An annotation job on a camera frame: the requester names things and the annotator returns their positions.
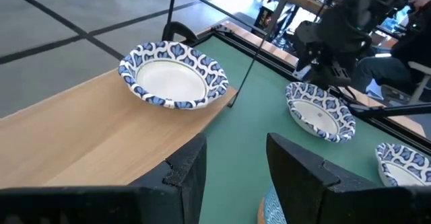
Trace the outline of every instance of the black floor line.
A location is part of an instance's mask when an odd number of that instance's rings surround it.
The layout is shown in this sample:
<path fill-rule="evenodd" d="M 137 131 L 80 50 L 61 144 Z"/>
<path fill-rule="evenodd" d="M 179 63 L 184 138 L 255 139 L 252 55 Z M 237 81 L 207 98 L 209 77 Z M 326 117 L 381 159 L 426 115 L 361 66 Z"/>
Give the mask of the black floor line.
<path fill-rule="evenodd" d="M 185 5 L 180 5 L 180 6 L 174 7 L 174 11 L 177 11 L 177 10 L 180 10 L 180 9 L 185 9 L 185 8 L 188 8 L 190 6 L 194 6 L 194 5 L 199 4 L 199 3 L 202 3 L 202 2 L 195 1 L 195 2 L 187 3 Z M 155 12 L 155 13 L 151 13 L 149 15 L 144 15 L 144 16 L 141 16 L 141 17 L 138 17 L 138 18 L 126 21 L 126 22 L 121 22 L 121 23 L 118 23 L 118 24 L 115 24 L 115 25 L 112 25 L 112 26 L 107 26 L 107 27 L 102 28 L 102 29 L 94 30 L 92 32 L 89 32 L 88 34 L 90 34 L 91 36 L 97 36 L 97 35 L 100 35 L 100 34 L 103 34 L 103 33 L 111 32 L 111 31 L 119 29 L 119 28 L 124 28 L 126 26 L 133 25 L 133 24 L 138 23 L 138 22 L 143 22 L 145 20 L 149 20 L 149 19 L 161 16 L 161 15 L 165 15 L 168 12 L 169 12 L 169 9 L 165 9 L 165 10 L 162 10 L 162 11 L 159 11 L 159 12 Z"/>
<path fill-rule="evenodd" d="M 41 3 L 39 3 L 39 2 L 37 2 L 35 0 L 25 0 L 25 1 L 27 1 L 29 4 L 31 4 L 33 6 L 37 7 L 41 11 L 45 12 L 46 14 L 48 14 L 49 16 L 51 16 L 52 18 L 56 19 L 58 22 L 62 23 L 64 26 L 66 26 L 69 29 L 73 30 L 78 35 L 85 35 L 85 34 L 87 34 L 86 31 L 82 30 L 80 27 L 76 26 L 75 24 L 73 24 L 69 20 L 65 19 L 63 16 L 59 15 L 58 13 L 55 13 L 53 10 L 47 8 L 43 4 L 41 4 Z"/>
<path fill-rule="evenodd" d="M 15 52 L 15 53 L 11 53 L 8 55 L 5 55 L 3 57 L 0 57 L 0 65 L 12 62 L 14 60 L 18 60 L 18 59 L 22 59 L 24 57 L 28 57 L 28 56 L 32 56 L 41 52 L 46 52 L 48 50 L 54 49 L 54 48 L 58 48 L 61 46 L 65 46 L 69 43 L 72 42 L 77 42 L 78 40 L 81 40 L 82 37 L 81 36 L 74 36 L 68 39 L 64 39 L 64 40 L 60 40 L 60 41 L 56 41 L 56 42 L 51 42 L 42 46 L 37 46 L 34 48 L 30 48 L 27 50 L 23 50 L 20 52 Z"/>
<path fill-rule="evenodd" d="M 47 8 L 46 6 L 44 6 L 43 4 L 37 2 L 36 0 L 24 0 L 26 2 L 28 2 L 29 4 L 35 6 L 36 8 L 38 8 L 39 10 L 43 11 L 45 14 L 51 16 L 53 19 L 57 20 L 58 22 L 62 23 L 64 26 L 68 27 L 69 29 L 73 30 L 74 32 L 76 32 L 79 36 L 75 36 L 72 38 L 68 38 L 66 40 L 60 40 L 57 42 L 52 42 L 49 44 L 45 44 L 42 46 L 38 46 L 35 48 L 31 48 L 28 50 L 24 50 L 21 52 L 15 52 L 3 57 L 0 57 L 0 65 L 5 64 L 5 63 L 9 63 L 12 62 L 14 60 L 17 59 L 21 59 L 27 56 L 31 56 L 40 52 L 44 52 L 50 49 L 54 49 L 54 48 L 58 48 L 60 46 L 69 44 L 71 42 L 75 42 L 78 41 L 80 39 L 87 39 L 89 42 L 91 42 L 92 44 L 96 45 L 97 47 L 99 47 L 100 49 L 102 49 L 103 51 L 107 52 L 108 54 L 110 54 L 111 56 L 113 56 L 114 58 L 121 60 L 123 58 L 123 55 L 119 52 L 117 52 L 115 49 L 109 47 L 108 45 L 106 45 L 105 43 L 99 41 L 98 39 L 96 39 L 95 35 L 99 35 L 101 33 L 105 33 L 105 32 L 109 32 L 111 30 L 115 30 L 118 28 L 122 28 L 125 26 L 130 26 L 131 24 L 137 23 L 137 22 L 142 22 L 148 19 L 152 19 L 154 17 L 157 16 L 161 16 L 164 15 L 166 13 L 168 13 L 168 9 L 165 9 L 163 11 L 159 11 L 159 12 L 155 12 L 153 14 L 150 15 L 145 15 L 127 22 L 122 22 L 119 24 L 115 24 L 113 26 L 109 26 L 106 28 L 102 28 L 99 30 L 95 30 L 93 32 L 87 33 L 85 30 L 83 30 L 82 28 L 80 28 L 79 26 L 76 26 L 74 23 L 70 22 L 68 19 L 64 18 L 63 16 L 59 15 L 58 13 L 54 12 L 53 10 Z M 187 3 L 185 5 L 180 5 L 174 8 L 174 11 L 179 10 L 179 9 L 184 9 L 193 5 L 196 5 L 200 3 L 200 1 L 197 2 L 191 2 L 191 3 Z"/>

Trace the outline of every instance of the paper bowl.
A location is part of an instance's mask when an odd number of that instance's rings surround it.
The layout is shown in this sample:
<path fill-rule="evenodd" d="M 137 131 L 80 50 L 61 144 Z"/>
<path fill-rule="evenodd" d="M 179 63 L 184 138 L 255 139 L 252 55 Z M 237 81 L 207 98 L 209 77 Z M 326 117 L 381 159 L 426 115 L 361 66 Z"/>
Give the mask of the paper bowl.
<path fill-rule="evenodd" d="M 286 99 L 292 118 L 310 134 L 334 143 L 348 142 L 355 135 L 355 118 L 327 91 L 293 82 L 286 87 Z"/>
<path fill-rule="evenodd" d="M 167 108 L 206 107 L 229 86 L 217 61 L 179 42 L 139 45 L 120 62 L 118 72 L 137 97 Z"/>
<path fill-rule="evenodd" d="M 381 143 L 376 156 L 385 186 L 431 186 L 430 160 L 421 153 L 403 145 Z"/>

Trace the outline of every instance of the gray floor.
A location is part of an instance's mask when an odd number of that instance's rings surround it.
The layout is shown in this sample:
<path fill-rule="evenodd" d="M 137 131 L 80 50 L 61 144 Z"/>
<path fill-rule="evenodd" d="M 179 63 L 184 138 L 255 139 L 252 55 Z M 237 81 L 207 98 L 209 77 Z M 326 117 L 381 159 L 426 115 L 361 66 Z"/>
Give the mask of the gray floor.
<path fill-rule="evenodd" d="M 36 0 L 85 32 L 168 9 L 170 0 Z M 209 0 L 230 13 L 257 15 L 255 0 Z M 77 36 L 77 32 L 24 0 L 0 0 L 0 118 L 115 68 L 118 60 L 87 40 L 1 64 L 8 55 Z M 197 0 L 174 12 L 174 20 L 198 32 L 226 16 Z M 166 14 L 97 35 L 121 54 L 159 40 Z M 428 116 L 414 118 L 431 135 Z"/>

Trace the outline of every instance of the blue patterned rim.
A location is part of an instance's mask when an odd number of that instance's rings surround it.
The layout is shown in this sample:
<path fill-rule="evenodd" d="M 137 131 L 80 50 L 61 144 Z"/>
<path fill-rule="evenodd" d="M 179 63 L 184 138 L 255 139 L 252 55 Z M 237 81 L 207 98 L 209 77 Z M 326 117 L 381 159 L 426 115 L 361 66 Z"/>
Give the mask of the blue patterned rim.
<path fill-rule="evenodd" d="M 403 145 L 381 143 L 376 148 L 376 156 L 379 162 L 380 171 L 387 179 L 387 181 L 382 180 L 385 185 L 399 185 L 399 176 L 391 173 L 387 166 L 388 163 L 391 163 L 399 166 L 406 172 L 409 172 L 423 185 L 431 186 L 430 160 L 421 153 Z"/>
<path fill-rule="evenodd" d="M 293 82 L 286 87 L 286 99 L 292 115 L 301 120 L 317 136 L 334 143 L 345 143 L 355 135 L 356 121 L 350 114 L 349 108 L 325 90 L 309 83 Z M 298 100 L 306 100 L 328 112 L 337 122 L 339 132 L 337 134 L 325 132 L 307 121 L 295 108 L 294 102 Z"/>
<path fill-rule="evenodd" d="M 172 59 L 194 70 L 206 82 L 207 95 L 202 99 L 176 102 L 146 91 L 137 84 L 136 74 L 140 67 L 154 59 Z M 146 42 L 139 45 L 120 62 L 118 71 L 136 96 L 150 104 L 167 108 L 190 110 L 206 107 L 224 95 L 229 86 L 228 78 L 217 61 L 180 42 Z"/>
<path fill-rule="evenodd" d="M 274 187 L 265 196 L 263 218 L 265 219 L 265 224 L 287 224 Z"/>

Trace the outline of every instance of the teal object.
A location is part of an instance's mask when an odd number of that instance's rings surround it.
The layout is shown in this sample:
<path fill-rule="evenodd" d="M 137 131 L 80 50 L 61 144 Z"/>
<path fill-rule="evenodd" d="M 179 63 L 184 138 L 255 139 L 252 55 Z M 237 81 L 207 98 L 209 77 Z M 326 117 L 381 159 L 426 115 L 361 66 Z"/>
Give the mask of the teal object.
<path fill-rule="evenodd" d="M 265 224 L 288 223 L 284 217 L 283 210 L 281 209 L 280 201 L 278 200 L 274 187 L 271 187 L 269 192 L 265 195 L 263 217 L 265 219 Z"/>
<path fill-rule="evenodd" d="M 212 37 L 195 47 L 220 63 L 238 89 L 252 58 Z M 380 143 L 402 142 L 356 118 L 348 144 L 334 144 L 307 133 L 288 112 L 285 88 L 290 82 L 260 63 L 251 69 L 232 108 L 225 108 L 205 129 L 207 181 L 200 224 L 256 224 L 259 203 L 272 186 L 266 156 L 267 133 L 381 184 L 374 150 Z"/>

